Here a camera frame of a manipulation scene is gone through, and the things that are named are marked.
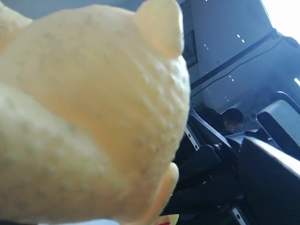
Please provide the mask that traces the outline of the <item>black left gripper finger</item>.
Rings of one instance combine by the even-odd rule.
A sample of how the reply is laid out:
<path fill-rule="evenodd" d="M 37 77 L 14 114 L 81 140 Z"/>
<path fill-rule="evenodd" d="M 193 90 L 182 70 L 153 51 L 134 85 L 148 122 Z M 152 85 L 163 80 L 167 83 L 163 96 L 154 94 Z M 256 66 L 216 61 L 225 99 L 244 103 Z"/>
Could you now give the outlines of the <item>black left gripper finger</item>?
<path fill-rule="evenodd" d="M 260 225 L 300 223 L 300 162 L 252 137 L 243 140 L 238 173 Z"/>

